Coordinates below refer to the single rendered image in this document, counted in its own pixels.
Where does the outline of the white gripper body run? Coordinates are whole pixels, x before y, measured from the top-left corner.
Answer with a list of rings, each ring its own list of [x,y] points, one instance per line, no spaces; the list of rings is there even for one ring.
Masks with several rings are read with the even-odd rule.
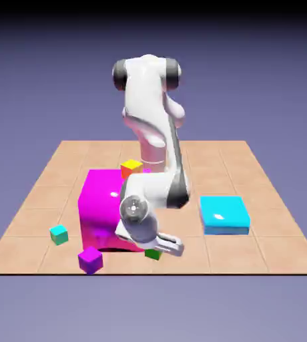
[[[180,238],[162,232],[157,233],[149,248],[175,257],[182,256],[184,252],[184,244]]]

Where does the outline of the large cyan box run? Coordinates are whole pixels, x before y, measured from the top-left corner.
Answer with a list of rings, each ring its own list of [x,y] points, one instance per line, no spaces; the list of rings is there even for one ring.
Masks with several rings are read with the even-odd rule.
[[[248,235],[251,220],[240,196],[201,196],[205,235]]]

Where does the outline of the large magenta box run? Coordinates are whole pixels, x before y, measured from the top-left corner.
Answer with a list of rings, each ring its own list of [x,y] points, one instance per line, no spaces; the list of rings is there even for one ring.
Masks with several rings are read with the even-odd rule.
[[[141,252],[131,242],[115,234],[120,220],[120,191],[123,184],[119,169],[91,169],[78,199],[83,248]]]

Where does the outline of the small purple cube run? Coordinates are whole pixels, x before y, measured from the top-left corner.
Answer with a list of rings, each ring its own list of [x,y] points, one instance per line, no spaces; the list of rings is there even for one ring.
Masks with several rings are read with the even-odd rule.
[[[103,268],[103,255],[93,246],[79,253],[78,261],[80,269],[88,275],[92,275]]]

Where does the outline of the small teal cube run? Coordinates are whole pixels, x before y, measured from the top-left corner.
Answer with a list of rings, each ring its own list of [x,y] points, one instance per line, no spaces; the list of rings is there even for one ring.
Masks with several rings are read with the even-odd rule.
[[[68,241],[67,229],[62,225],[57,225],[49,229],[52,241],[56,245],[61,245]]]

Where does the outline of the small green cube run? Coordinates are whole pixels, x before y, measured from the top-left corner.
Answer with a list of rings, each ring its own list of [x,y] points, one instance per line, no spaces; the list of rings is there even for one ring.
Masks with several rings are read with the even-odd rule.
[[[158,261],[161,258],[162,252],[156,249],[146,249],[144,255],[149,259]]]

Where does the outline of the small yellow orange cube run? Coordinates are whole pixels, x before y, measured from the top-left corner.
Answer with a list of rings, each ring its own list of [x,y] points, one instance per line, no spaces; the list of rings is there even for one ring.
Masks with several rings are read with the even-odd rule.
[[[131,174],[142,173],[143,163],[137,160],[127,160],[120,165],[121,177],[128,178]]]

